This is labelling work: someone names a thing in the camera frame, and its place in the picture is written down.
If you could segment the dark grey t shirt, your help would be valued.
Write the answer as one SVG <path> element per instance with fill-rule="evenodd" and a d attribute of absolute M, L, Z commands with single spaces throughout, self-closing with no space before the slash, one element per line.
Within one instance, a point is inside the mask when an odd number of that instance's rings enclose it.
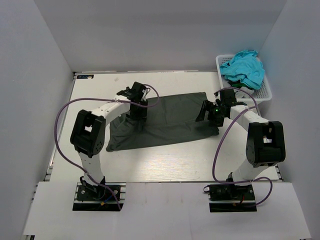
<path fill-rule="evenodd" d="M 196 121 L 205 92 L 193 92 L 148 98 L 146 120 L 134 120 L 124 113 L 109 124 L 107 152 L 173 145 L 219 135 L 208 120 Z"/>

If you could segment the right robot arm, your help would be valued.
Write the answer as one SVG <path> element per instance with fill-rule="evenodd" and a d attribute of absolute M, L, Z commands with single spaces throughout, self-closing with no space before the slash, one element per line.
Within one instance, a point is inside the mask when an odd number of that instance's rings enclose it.
<path fill-rule="evenodd" d="M 219 100 L 216 102 L 205 100 L 202 103 L 196 118 L 197 122 L 203 121 L 206 114 L 214 127 L 222 127 L 225 118 L 232 120 L 217 146 L 213 159 L 212 177 L 219 184 L 246 186 L 262 179 L 269 180 L 268 177 L 258 177 L 258 175 L 286 158 L 283 124 L 279 121 L 267 120 L 252 109 L 243 102 L 224 103 Z M 222 181 L 216 178 L 216 164 L 224 140 L 234 124 L 240 125 L 247 132 L 246 158 L 235 171 L 229 174 L 227 180 Z"/>

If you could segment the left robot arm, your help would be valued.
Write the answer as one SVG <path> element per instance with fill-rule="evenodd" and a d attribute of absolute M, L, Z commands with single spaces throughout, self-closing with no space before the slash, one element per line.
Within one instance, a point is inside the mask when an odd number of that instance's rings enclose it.
<path fill-rule="evenodd" d="M 102 173 L 100 152 L 105 143 L 106 126 L 122 114 L 128 114 L 132 120 L 147 118 L 148 88 L 127 87 L 119 91 L 111 102 L 91 110 L 78 112 L 70 142 L 78 152 L 82 167 L 86 170 L 81 184 L 90 192 L 98 194 L 104 188 L 105 177 Z"/>

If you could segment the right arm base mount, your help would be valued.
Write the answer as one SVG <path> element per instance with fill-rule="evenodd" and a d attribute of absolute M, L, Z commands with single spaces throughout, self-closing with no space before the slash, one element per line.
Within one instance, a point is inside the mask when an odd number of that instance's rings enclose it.
<path fill-rule="evenodd" d="M 256 212 L 256 198 L 252 185 L 210 184 L 203 188 L 208 194 L 211 213 Z"/>

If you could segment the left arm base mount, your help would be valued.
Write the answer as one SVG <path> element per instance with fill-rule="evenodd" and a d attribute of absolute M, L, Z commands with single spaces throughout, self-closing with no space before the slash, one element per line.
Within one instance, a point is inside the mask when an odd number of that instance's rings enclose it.
<path fill-rule="evenodd" d="M 108 187 L 113 191 L 122 208 L 125 203 L 126 183 L 109 183 Z M 104 189 L 102 193 L 94 193 L 80 182 L 76 186 L 72 210 L 74 212 L 120 211 L 113 194 L 109 190 Z"/>

